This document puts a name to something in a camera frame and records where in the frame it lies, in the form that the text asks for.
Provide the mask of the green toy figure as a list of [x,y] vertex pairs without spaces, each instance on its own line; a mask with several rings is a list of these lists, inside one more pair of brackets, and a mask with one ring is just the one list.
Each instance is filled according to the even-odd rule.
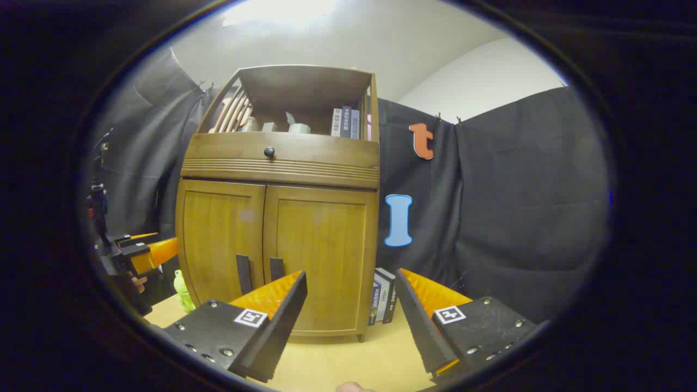
[[185,284],[182,270],[180,269],[174,271],[173,287],[182,310],[185,313],[191,313],[195,309],[195,305]]

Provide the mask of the wooden double-door shoe cabinet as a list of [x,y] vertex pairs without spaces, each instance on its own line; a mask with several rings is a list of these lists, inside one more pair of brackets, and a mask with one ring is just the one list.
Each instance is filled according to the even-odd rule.
[[[274,122],[277,132],[288,132],[285,112],[289,112],[297,122],[310,126],[310,134],[331,136],[333,109],[344,105],[359,110],[358,140],[376,142],[380,147],[380,132],[366,131],[366,112],[378,114],[373,73],[319,65],[262,65],[239,69],[221,88],[195,134],[241,132],[249,117],[255,117],[261,128],[266,122]],[[239,158],[186,159],[184,154],[180,173],[181,180],[376,191],[379,204],[380,164],[356,167]],[[281,260],[272,260],[270,270],[271,277],[265,278],[263,286],[289,274],[284,271]]]

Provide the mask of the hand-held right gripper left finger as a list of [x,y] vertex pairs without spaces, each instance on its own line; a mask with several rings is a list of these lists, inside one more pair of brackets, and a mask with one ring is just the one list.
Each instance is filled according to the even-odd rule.
[[162,328],[162,337],[217,372],[268,382],[306,296],[306,274],[296,271],[229,303],[209,299]]

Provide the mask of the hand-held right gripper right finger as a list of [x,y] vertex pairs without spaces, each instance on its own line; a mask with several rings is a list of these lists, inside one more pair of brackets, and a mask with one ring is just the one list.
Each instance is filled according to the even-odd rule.
[[404,268],[394,283],[421,362],[436,384],[478,372],[540,332],[538,323],[492,296],[472,299]]

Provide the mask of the black backdrop cloth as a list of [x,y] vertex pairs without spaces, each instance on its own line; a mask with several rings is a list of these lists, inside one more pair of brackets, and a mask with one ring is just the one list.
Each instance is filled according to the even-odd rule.
[[[174,53],[125,79],[96,122],[109,234],[174,234],[185,149],[219,92]],[[467,296],[493,296],[539,323],[564,312],[606,234],[612,192],[600,124],[569,87],[460,124],[378,101],[381,198],[407,194],[412,243],[389,247],[381,204],[376,265],[405,268]]]

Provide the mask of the black cover book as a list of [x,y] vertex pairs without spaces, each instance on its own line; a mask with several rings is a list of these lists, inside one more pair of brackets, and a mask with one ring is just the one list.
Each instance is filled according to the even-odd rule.
[[396,294],[395,288],[396,276],[394,273],[381,267],[376,268],[376,273],[383,278],[385,287],[387,288],[385,300],[383,301],[385,306],[381,321],[383,323],[391,323],[394,318],[396,303],[398,302],[398,295]]

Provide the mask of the white pitcher ornament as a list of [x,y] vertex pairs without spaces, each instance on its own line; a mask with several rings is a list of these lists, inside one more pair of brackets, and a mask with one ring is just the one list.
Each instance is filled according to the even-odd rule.
[[289,124],[288,132],[291,134],[310,134],[311,128],[307,124],[303,124],[302,122],[298,123],[294,116],[289,113],[285,112],[286,114],[286,119],[287,123]]

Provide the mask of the blue cover book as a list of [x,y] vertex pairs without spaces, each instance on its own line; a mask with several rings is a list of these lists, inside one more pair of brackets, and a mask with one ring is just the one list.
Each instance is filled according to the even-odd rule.
[[370,298],[370,310],[369,310],[368,326],[373,326],[376,323],[379,305],[380,305],[380,293],[381,293],[380,283],[373,282],[373,288],[372,288],[371,298]]

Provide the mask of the wooden shoe cabinet door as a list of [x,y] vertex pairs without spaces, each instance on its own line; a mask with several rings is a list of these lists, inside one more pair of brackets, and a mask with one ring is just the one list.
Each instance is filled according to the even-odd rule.
[[228,303],[265,283],[266,186],[182,179],[176,197],[179,263],[194,305]]
[[304,271],[307,296],[293,336],[325,338],[368,329],[377,253],[378,193],[267,186],[263,261]]

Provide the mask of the white cover book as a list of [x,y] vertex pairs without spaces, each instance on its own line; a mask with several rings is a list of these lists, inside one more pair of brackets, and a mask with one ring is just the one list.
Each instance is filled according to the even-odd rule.
[[379,289],[374,295],[374,323],[383,322],[388,304],[388,293],[390,291],[390,280],[379,270],[374,273],[374,284]]

